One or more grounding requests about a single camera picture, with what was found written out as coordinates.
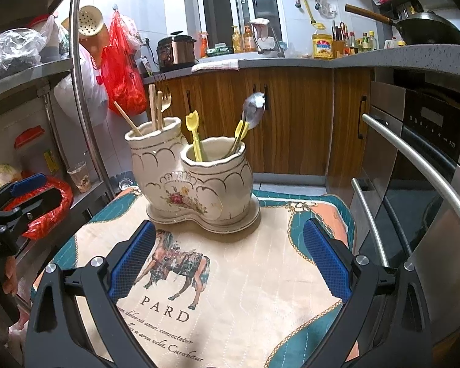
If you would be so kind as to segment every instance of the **control panel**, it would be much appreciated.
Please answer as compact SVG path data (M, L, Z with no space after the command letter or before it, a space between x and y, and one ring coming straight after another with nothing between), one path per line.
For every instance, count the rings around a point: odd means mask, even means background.
M404 125L458 161L460 109L431 95L406 90Z

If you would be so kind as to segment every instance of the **horse illustration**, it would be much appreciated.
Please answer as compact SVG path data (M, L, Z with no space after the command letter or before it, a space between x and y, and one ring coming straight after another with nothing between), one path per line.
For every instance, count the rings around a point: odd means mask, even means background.
M158 280L166 280L170 271L174 274L182 275L186 277L186 282L179 292L169 297L169 300L174 300L182 295L192 280L196 296L194 296L194 301L188 308L194 310L199 302L201 292L204 291L208 282L209 257L195 252L194 249L189 252L181 251L179 244L174 242L172 233L168 231L157 230L156 238L159 242L153 252L151 261L134 283L136 284L150 273L150 279L145 285L145 288L148 289L152 284L156 284Z

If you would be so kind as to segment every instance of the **wooden cabinet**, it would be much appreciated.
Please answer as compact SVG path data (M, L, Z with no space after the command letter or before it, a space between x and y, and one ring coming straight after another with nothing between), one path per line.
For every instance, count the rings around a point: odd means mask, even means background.
M197 110L201 138L233 137L246 97L266 94L259 125L249 131L247 158L255 173L325 175L332 125L332 70L266 67L203 72L168 81L169 115Z
M361 172L367 130L361 115L369 112L371 80L369 69L336 69L334 74L334 124L326 187L347 205L354 195L351 178ZM358 136L358 121L363 139Z

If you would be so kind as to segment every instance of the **display screen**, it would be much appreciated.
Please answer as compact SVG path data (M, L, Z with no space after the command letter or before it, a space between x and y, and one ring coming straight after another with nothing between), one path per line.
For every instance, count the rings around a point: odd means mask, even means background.
M431 109L425 108L423 106L421 108L421 116L437 124L439 127L443 127L443 116L440 115L439 113L436 113L432 111Z

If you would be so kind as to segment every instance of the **floor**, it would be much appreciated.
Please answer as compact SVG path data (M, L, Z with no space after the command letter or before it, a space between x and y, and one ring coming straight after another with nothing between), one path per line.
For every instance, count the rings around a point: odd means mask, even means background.
M320 196L326 193L325 187L309 185L268 184L265 182L254 183L254 189L259 191L279 192L282 194L307 196Z

